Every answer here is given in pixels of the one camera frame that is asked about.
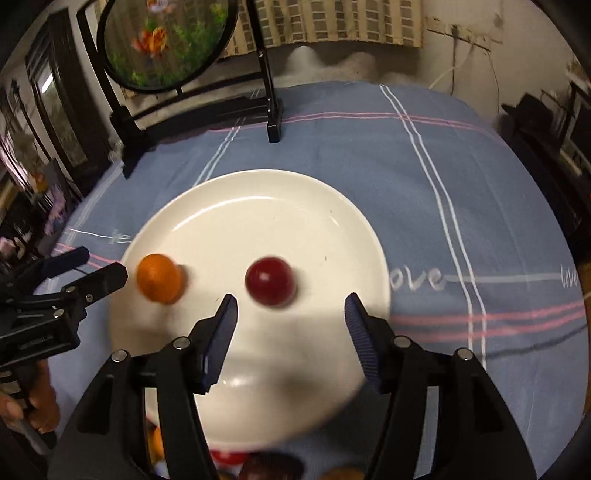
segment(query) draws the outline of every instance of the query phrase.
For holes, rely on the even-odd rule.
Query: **goldfish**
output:
[[[146,0],[146,8],[152,14],[169,14],[177,8],[177,3],[174,0]]]
[[[162,55],[162,52],[167,48],[166,42],[167,35],[163,27],[156,27],[152,32],[144,28],[141,37],[134,38],[131,46],[140,53],[154,58],[156,55]]]

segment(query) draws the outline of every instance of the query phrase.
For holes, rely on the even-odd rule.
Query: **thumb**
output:
[[[21,406],[4,393],[0,393],[0,417],[6,423],[24,418]]]

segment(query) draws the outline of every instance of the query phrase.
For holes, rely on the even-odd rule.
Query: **wall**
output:
[[[497,87],[493,75],[495,66],[500,88],[500,102],[515,104],[524,92],[539,95],[540,89],[563,92],[568,82],[565,67],[572,52],[550,20],[530,0],[423,0],[424,15],[440,18],[445,23],[471,26],[480,33],[487,33],[497,42],[492,43],[491,56],[475,48],[464,66],[456,72],[455,96],[472,106],[486,121],[494,123],[498,115]],[[33,106],[32,92],[24,73],[24,56],[35,33],[47,14],[68,7],[73,21],[73,32],[82,66],[90,90],[101,111],[105,124],[110,127],[110,110],[92,72],[92,67],[82,45],[76,21],[76,11],[83,0],[57,0],[37,19],[23,38],[9,64],[0,74],[4,84],[16,75],[25,101]],[[89,12],[91,30],[96,20]],[[322,80],[365,80],[374,83],[428,86],[452,64],[451,37],[426,31],[424,48],[418,50],[380,44],[349,42],[324,43],[313,46],[285,46],[269,51],[272,71],[277,86],[292,86]],[[457,63],[469,52],[470,47],[459,42]],[[221,62],[205,72],[193,85],[209,83],[230,75],[253,71],[257,68],[254,55]],[[451,75],[437,86],[437,90],[449,91]],[[241,91],[261,86],[258,82],[229,87],[208,95],[187,100],[179,105],[146,117],[141,126],[153,124],[175,113],[192,108],[198,103],[235,95]],[[115,88],[121,101],[121,90]],[[156,103],[155,96],[137,96],[128,100],[132,113]],[[35,127],[40,124],[38,115]]]

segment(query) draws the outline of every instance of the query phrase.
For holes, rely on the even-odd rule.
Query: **metal rivet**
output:
[[[127,352],[125,350],[117,350],[111,354],[111,360],[113,360],[116,364],[122,362],[127,358]]]
[[[398,335],[398,336],[394,337],[394,340],[392,341],[392,343],[394,345],[396,345],[398,348],[408,348],[413,344],[410,341],[410,338],[405,337],[404,335]]]
[[[458,355],[458,357],[460,357],[464,361],[465,360],[472,360],[472,357],[474,357],[474,354],[468,348],[460,348],[457,351],[457,355]]]
[[[189,340],[187,337],[178,337],[173,342],[173,347],[175,347],[177,350],[185,350],[189,345],[191,345],[191,340]]]

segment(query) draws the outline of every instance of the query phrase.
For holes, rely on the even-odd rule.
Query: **red fruit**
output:
[[[264,257],[254,262],[246,271],[244,284],[251,297],[267,307],[285,306],[297,290],[293,270],[277,257]]]
[[[218,450],[209,450],[213,459],[222,465],[242,465],[248,458],[248,453],[243,452],[220,452]]]

